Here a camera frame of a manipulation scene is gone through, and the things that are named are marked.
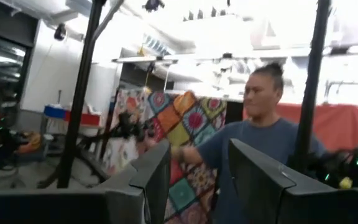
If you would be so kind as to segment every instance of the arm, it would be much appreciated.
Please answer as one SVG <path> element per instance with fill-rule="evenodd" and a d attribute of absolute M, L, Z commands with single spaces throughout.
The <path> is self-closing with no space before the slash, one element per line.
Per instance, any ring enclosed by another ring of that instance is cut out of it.
<path fill-rule="evenodd" d="M 214 169 L 220 167 L 225 129 L 226 128 L 222 128 L 199 146 L 172 147 L 173 159 L 189 164 L 205 162 Z M 145 144 L 150 148 L 156 145 L 156 142 L 152 139 L 146 139 Z"/>

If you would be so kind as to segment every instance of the crochet blanket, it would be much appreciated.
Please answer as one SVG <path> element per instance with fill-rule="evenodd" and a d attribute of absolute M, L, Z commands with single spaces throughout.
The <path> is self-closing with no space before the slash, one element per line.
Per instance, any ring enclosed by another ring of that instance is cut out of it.
<path fill-rule="evenodd" d="M 201 144 L 224 125 L 226 102 L 200 98 L 188 91 L 174 96 L 153 92 L 148 97 L 154 112 L 155 138 L 167 138 L 172 146 Z M 216 173 L 205 164 L 172 161 L 165 223 L 207 223 Z"/>

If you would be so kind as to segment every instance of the yellow object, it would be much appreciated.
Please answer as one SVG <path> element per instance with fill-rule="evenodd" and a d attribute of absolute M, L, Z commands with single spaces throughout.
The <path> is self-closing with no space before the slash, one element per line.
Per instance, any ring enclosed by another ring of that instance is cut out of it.
<path fill-rule="evenodd" d="M 142 47 L 140 48 L 140 50 L 137 52 L 138 56 L 144 56 L 144 52 L 143 52 L 143 45 Z"/>
<path fill-rule="evenodd" d="M 340 189 L 351 189 L 352 188 L 352 184 L 353 184 L 353 180 L 351 180 L 348 177 L 345 177 L 341 180 L 341 182 L 339 183 L 339 188 Z"/>
<path fill-rule="evenodd" d="M 152 93 L 152 90 L 151 90 L 149 87 L 147 87 L 147 86 L 144 87 L 144 91 L 145 91 L 146 94 L 148 94 L 148 95 Z"/>

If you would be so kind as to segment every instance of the black metal pole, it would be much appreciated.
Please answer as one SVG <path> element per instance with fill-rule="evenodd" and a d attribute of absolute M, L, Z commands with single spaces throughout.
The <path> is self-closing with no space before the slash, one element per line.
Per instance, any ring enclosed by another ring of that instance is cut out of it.
<path fill-rule="evenodd" d="M 65 150 L 60 159 L 60 172 L 57 187 L 67 188 L 71 176 L 71 167 L 77 153 L 76 141 L 78 129 L 80 128 L 82 109 L 88 78 L 90 75 L 92 56 L 96 40 L 92 40 L 95 30 L 99 26 L 102 7 L 106 0 L 93 0 L 91 14 L 89 16 L 88 30 L 86 31 L 84 48 L 82 51 L 80 71 L 78 72 L 77 83 L 75 86 L 73 106 L 71 107 L 70 122 L 68 123 Z"/>
<path fill-rule="evenodd" d="M 291 168 L 301 173 L 305 172 L 307 166 L 306 157 L 310 148 L 314 107 L 316 106 L 316 92 L 330 7 L 331 0 L 318 1 L 316 22 L 314 24 L 314 32 L 309 54 L 308 78 L 306 80 L 305 95 L 303 96 L 301 118 L 295 143 L 295 153 L 291 163 Z"/>

